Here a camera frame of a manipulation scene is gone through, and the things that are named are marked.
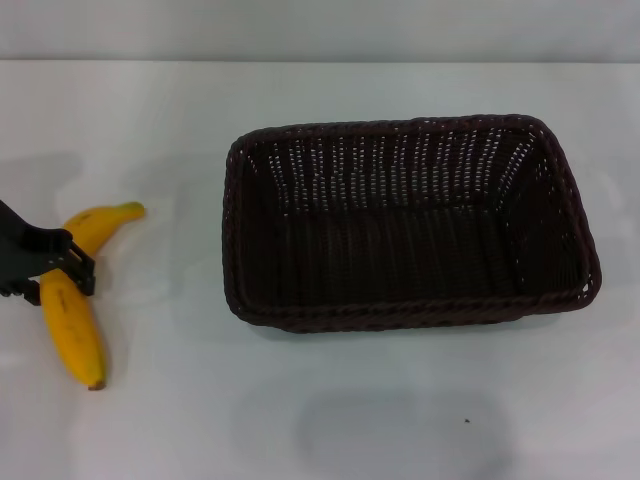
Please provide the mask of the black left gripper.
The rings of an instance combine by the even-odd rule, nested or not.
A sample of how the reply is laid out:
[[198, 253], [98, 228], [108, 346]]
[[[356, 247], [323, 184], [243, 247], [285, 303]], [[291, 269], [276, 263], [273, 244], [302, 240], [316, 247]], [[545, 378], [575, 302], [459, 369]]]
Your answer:
[[95, 261], [63, 229], [33, 226], [1, 202], [1, 284], [3, 297], [40, 305], [40, 284], [32, 277], [60, 268], [85, 296], [95, 293]]

